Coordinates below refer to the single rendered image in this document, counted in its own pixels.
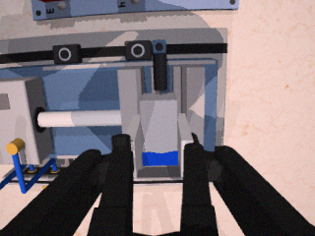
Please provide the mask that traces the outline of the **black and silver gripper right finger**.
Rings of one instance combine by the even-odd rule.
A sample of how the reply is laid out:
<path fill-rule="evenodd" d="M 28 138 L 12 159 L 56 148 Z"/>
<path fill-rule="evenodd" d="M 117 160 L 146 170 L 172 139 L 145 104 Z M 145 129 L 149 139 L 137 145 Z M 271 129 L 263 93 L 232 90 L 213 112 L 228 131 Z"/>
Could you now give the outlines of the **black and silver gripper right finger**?
<path fill-rule="evenodd" d="M 219 236 L 209 180 L 245 236 L 315 236 L 315 226 L 234 148 L 204 150 L 185 113 L 177 114 L 177 148 L 183 177 L 180 236 Z"/>

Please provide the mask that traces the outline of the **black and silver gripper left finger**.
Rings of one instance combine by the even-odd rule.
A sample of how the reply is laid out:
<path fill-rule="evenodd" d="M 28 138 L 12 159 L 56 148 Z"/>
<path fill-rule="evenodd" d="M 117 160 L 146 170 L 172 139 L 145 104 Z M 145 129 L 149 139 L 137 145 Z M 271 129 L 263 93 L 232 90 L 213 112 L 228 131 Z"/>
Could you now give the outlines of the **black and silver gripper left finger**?
<path fill-rule="evenodd" d="M 73 236 L 100 193 L 87 236 L 126 236 L 133 231 L 134 178 L 142 152 L 140 115 L 133 115 L 126 134 L 112 136 L 111 144 L 108 154 L 98 149 L 82 152 L 0 230 L 0 236 Z"/>

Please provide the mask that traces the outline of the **grey block with blue end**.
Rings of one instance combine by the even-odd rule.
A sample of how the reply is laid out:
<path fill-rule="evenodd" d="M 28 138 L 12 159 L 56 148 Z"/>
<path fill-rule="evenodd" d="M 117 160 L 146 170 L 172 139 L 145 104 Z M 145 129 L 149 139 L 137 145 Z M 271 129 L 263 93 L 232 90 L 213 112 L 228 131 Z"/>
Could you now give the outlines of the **grey block with blue end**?
<path fill-rule="evenodd" d="M 178 165 L 175 92 L 143 93 L 139 102 L 143 166 Z"/>

